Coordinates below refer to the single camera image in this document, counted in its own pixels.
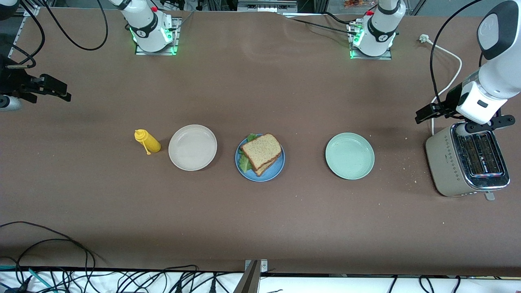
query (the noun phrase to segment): whole wheat bread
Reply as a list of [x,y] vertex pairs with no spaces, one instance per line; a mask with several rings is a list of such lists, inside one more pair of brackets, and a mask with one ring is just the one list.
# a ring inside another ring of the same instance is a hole
[[282,148],[277,139],[270,133],[266,133],[241,146],[244,155],[250,160],[253,171],[275,160]]
[[255,174],[257,174],[258,177],[262,176],[264,171],[266,171],[269,167],[271,167],[277,161],[277,159],[278,159],[278,157],[271,160],[271,162],[268,162],[268,164],[264,164],[264,166],[260,167],[259,170],[257,170],[257,171],[253,170],[253,172],[255,172]]

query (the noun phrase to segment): mustard bottle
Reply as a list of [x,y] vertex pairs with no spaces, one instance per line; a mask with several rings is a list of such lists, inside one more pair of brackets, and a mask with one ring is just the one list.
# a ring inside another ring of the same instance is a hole
[[147,155],[150,155],[150,152],[157,153],[161,149],[161,144],[144,129],[136,130],[134,138],[145,147]]

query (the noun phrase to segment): bread crust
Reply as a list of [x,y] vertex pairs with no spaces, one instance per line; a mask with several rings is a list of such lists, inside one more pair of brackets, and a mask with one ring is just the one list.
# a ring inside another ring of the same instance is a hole
[[279,157],[277,157],[275,160],[272,160],[271,162],[269,162],[269,163],[268,163],[268,166],[266,167],[266,169],[264,169],[264,171],[262,171],[260,174],[257,173],[258,170],[257,170],[257,171],[253,171],[253,172],[255,172],[255,174],[257,174],[258,177],[262,176],[262,174],[264,174],[264,172],[265,172],[267,169],[269,169],[269,168],[270,168],[270,167],[271,167],[271,166],[272,166],[272,165],[273,165],[273,164],[278,160],[278,158],[279,158]]
[[[271,133],[265,133],[265,134],[263,134],[263,135],[261,135],[261,136],[259,136],[259,137],[262,137],[262,136],[265,136],[265,135],[271,135],[271,136],[273,136],[273,138],[275,138],[275,140],[276,140],[276,141],[279,143],[279,145],[280,145],[279,140],[278,140],[274,135],[272,135]],[[250,163],[252,164],[252,169],[253,169],[253,171],[257,171],[257,170],[259,170],[262,166],[264,166],[264,165],[270,163],[271,161],[275,160],[276,158],[278,158],[278,157],[280,156],[280,154],[282,153],[282,147],[280,147],[280,152],[279,152],[277,155],[275,155],[274,157],[272,157],[271,159],[269,159],[267,162],[265,162],[265,163],[262,164],[261,166],[254,166],[253,163],[252,163],[252,160],[250,159],[250,157],[248,156],[248,154],[247,154],[247,153],[244,151],[244,149],[242,148],[243,146],[247,145],[247,144],[250,143],[250,142],[247,142],[247,143],[243,144],[243,145],[241,146],[241,150],[242,150],[242,152],[244,153],[244,155],[248,158],[248,160],[250,161]]]

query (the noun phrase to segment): brown table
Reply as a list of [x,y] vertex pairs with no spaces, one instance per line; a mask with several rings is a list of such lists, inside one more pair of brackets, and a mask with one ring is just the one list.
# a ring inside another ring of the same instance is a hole
[[[101,41],[98,10],[56,16],[80,44]],[[416,40],[433,38],[444,19],[405,17],[393,60],[377,62],[349,59],[341,33],[273,13],[195,13],[177,56],[134,56],[121,13],[107,18],[107,44],[84,52],[47,12],[38,16],[46,43],[29,72],[68,83],[72,102],[42,96],[1,113],[0,222],[69,234],[104,267],[240,270],[244,259],[263,258],[276,272],[521,275],[519,126],[497,131],[512,183],[495,202],[445,198],[432,183],[429,124],[414,122],[433,95],[430,46]],[[305,19],[341,28],[323,16]],[[477,68],[479,21],[456,18],[440,38],[464,61],[457,82]],[[28,20],[19,46],[31,52],[39,41]],[[443,88],[457,61],[437,54],[435,63]],[[521,113],[521,99],[503,112]],[[437,129],[453,122],[438,119]],[[199,172],[168,157],[170,137],[189,124],[209,127],[219,145]],[[138,128],[163,150],[145,155],[133,138]],[[273,133],[286,151],[270,182],[250,182],[235,167],[235,149],[251,132]],[[325,162],[327,142],[341,132],[375,150],[363,179],[343,180]],[[5,228],[0,251],[16,255],[49,236]],[[54,243],[22,264],[83,266],[83,256]]]

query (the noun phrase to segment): light green plate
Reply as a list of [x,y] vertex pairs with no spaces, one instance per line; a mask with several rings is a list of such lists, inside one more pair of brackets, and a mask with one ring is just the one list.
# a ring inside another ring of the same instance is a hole
[[373,168],[375,153],[369,142],[355,133],[341,133],[326,147],[326,162],[331,170],[344,179],[360,179]]

